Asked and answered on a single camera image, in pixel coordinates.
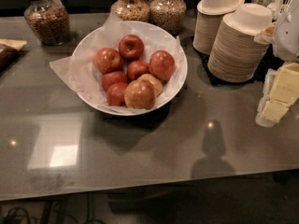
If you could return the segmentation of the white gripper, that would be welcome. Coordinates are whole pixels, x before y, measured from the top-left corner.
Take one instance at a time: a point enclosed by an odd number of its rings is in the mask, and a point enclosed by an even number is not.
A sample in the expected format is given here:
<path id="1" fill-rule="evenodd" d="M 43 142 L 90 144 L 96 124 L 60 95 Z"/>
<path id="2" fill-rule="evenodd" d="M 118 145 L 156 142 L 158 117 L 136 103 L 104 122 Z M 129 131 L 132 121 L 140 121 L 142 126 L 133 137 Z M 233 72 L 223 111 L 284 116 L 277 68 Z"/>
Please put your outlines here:
<path id="1" fill-rule="evenodd" d="M 254 37 L 256 43 L 272 44 L 274 55 L 285 62 L 277 71 L 269 69 L 263 84 L 263 97 L 257 108 L 256 123 L 273 127 L 299 99 L 299 0 L 285 6 L 277 22 Z"/>

